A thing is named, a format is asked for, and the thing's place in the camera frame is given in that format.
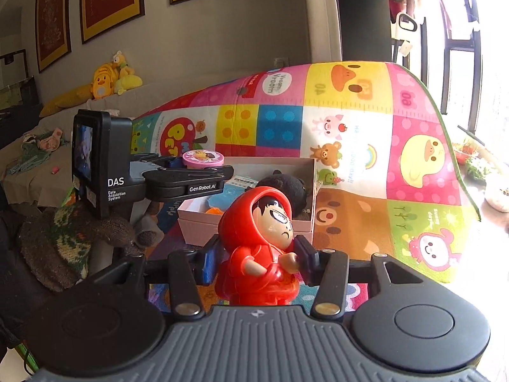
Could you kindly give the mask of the knit gloved left hand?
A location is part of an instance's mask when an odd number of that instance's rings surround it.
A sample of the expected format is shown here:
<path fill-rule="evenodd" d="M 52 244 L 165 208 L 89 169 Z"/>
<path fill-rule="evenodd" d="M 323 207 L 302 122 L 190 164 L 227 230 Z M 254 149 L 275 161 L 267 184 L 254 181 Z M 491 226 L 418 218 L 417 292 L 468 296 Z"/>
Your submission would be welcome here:
<path fill-rule="evenodd" d="M 161 208 L 161 203 L 151 202 L 134 225 L 116 213 L 98 220 L 83 203 L 46 209 L 23 223 L 21 253 L 43 286 L 63 292 L 87 278 L 91 249 L 97 244 L 133 256 L 159 244 L 164 237 L 156 220 Z"/>

